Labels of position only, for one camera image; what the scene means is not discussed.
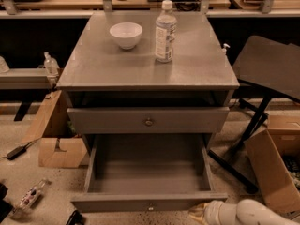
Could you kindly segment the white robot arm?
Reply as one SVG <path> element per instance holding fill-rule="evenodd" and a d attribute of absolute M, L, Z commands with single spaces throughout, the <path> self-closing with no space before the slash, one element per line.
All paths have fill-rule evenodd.
<path fill-rule="evenodd" d="M 300 225 L 251 199 L 203 202 L 190 208 L 188 214 L 200 225 Z"/>

